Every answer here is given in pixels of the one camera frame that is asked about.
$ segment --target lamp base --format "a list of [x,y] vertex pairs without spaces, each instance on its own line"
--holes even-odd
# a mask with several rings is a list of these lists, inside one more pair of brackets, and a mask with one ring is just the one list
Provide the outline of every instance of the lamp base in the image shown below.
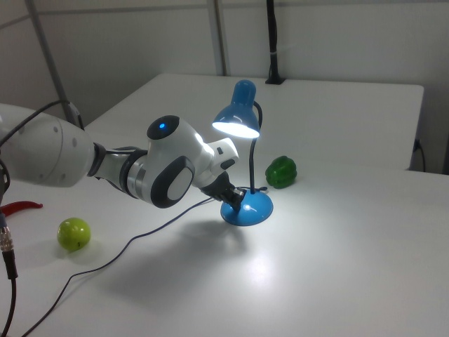
[[236,226],[252,226],[267,219],[272,211],[272,200],[265,193],[256,191],[255,194],[251,194],[247,191],[239,212],[235,212],[230,205],[223,203],[220,213],[227,223]]

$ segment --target black pole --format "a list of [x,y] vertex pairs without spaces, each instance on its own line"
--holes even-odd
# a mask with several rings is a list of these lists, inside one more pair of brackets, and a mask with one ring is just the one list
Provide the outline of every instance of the black pole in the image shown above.
[[278,71],[278,52],[276,45],[278,43],[278,31],[276,26],[276,16],[274,16],[274,0],[267,0],[268,17],[268,37],[269,37],[269,76],[266,84],[282,84],[286,79],[279,76]]
[[[262,108],[260,107],[259,103],[254,101],[254,106],[257,109],[257,112],[259,114],[259,130],[262,128]],[[257,138],[253,138],[253,141],[251,142],[251,148],[250,148],[250,192],[251,194],[255,194],[255,187],[254,187],[254,147],[255,142],[257,141]]]

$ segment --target lamp neck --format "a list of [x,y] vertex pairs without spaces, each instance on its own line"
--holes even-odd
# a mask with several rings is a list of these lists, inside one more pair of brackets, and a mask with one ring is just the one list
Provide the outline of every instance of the lamp neck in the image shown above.
[[[254,101],[254,106],[257,109],[257,113],[259,114],[259,129],[262,128],[262,108],[259,103]],[[250,147],[250,193],[255,194],[255,186],[254,186],[254,148],[255,143],[257,142],[257,138],[253,138]]]

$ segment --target green apple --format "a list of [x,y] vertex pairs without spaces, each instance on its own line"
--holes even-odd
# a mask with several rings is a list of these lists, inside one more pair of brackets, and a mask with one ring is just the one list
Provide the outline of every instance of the green apple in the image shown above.
[[68,218],[58,228],[58,242],[68,251],[83,248],[91,239],[91,228],[80,218]]

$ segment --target white wall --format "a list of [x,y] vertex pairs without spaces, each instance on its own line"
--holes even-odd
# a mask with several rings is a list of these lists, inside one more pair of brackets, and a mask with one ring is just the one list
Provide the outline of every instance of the white wall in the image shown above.
[[[281,75],[422,85],[417,136],[427,170],[441,172],[449,132],[449,4],[298,6],[303,2],[313,1],[276,7]],[[223,0],[222,7],[229,73],[266,77],[264,1]],[[413,162],[420,167],[419,155]]]
[[86,123],[162,72],[217,74],[206,0],[37,0],[36,8]]
[[25,3],[0,1],[0,102],[35,110],[57,99]]

